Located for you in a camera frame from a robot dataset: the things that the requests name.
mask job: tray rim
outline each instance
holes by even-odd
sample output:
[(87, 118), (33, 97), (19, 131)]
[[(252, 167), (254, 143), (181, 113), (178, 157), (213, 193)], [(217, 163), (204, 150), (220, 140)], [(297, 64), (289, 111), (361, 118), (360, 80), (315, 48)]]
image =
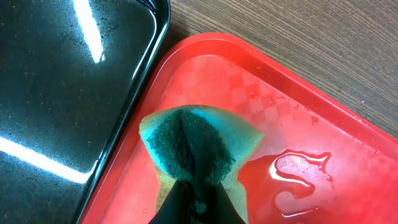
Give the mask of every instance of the tray rim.
[(151, 65), (155, 59), (156, 53), (160, 49), (160, 45), (163, 42), (165, 35), (170, 26), (171, 20), (171, 5), (170, 0), (135, 0), (138, 4), (143, 5), (147, 10), (150, 10), (155, 19), (155, 30), (154, 38), (149, 43), (147, 50), (145, 51), (142, 63), (138, 66), (135, 71), (137, 74), (136, 86), (130, 89), (130, 94), (128, 95), (125, 105), (121, 111), (121, 119), (118, 124), (115, 125), (112, 135), (108, 142), (107, 147), (110, 149), (107, 152), (103, 152), (100, 155), (97, 168), (94, 171), (94, 176), (90, 186), (86, 189), (86, 197), (83, 197), (72, 220), (72, 223), (84, 223), (88, 218), (88, 212), (91, 209), (93, 203), (95, 203), (95, 196), (93, 195), (98, 191), (98, 187), (101, 188), (103, 182), (103, 176), (108, 175), (109, 163), (113, 162), (113, 154), (118, 153), (119, 141), (123, 138), (123, 133), (128, 130), (128, 123), (131, 114), (137, 108), (140, 97), (146, 88), (146, 83), (151, 78), (149, 74)]

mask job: water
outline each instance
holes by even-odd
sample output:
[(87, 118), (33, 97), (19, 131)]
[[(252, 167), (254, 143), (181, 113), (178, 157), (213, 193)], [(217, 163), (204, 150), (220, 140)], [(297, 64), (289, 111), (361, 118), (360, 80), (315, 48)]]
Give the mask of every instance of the water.
[(316, 126), (318, 124), (319, 118), (316, 116), (311, 116), (312, 125)]
[(251, 93), (250, 93), (250, 96), (251, 96), (251, 98), (254, 99), (254, 100), (256, 100), (256, 99), (259, 98), (259, 95), (258, 95), (255, 91), (251, 92)]
[(275, 199), (281, 192), (288, 191), (298, 199), (308, 197), (315, 191), (312, 183), (297, 175), (286, 174), (277, 168), (277, 161), (285, 156), (304, 158), (309, 164), (317, 165), (318, 169), (326, 174), (326, 179), (333, 181), (325, 169), (331, 157), (329, 152), (314, 155), (288, 149), (279, 155), (269, 155), (249, 161), (239, 171), (238, 177), (246, 188), (249, 223), (337, 223), (334, 214), (320, 207), (289, 213), (284, 213), (279, 209)]

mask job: wet surface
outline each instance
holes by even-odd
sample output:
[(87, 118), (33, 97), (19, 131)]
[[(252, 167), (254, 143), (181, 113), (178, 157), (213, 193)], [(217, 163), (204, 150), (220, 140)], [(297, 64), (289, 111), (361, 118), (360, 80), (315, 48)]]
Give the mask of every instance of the wet surface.
[(0, 223), (76, 221), (154, 32), (135, 1), (0, 2)]

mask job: red tray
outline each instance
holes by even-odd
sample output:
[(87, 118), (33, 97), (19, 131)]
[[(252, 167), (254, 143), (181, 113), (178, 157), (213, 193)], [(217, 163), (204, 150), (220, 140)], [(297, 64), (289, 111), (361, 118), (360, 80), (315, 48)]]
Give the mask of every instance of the red tray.
[[(338, 223), (398, 223), (398, 141), (241, 39), (220, 33), (189, 37), (160, 62), (82, 223), (148, 223), (159, 183), (138, 125), (149, 113), (187, 104), (230, 110), (265, 133), (238, 177), (246, 184), (249, 223), (265, 223), (275, 210), (288, 218), (314, 206)], [(261, 161), (286, 149), (331, 154), (328, 175), (298, 156), (275, 162), (281, 172), (313, 184), (307, 197), (286, 189), (267, 195), (272, 180)]]

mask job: wood grain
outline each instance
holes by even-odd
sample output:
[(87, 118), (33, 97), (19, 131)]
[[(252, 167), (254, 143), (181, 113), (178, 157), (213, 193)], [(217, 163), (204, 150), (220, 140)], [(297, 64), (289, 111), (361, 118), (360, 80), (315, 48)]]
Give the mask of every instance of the wood grain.
[(398, 1), (171, 0), (166, 48), (225, 32), (398, 138)]

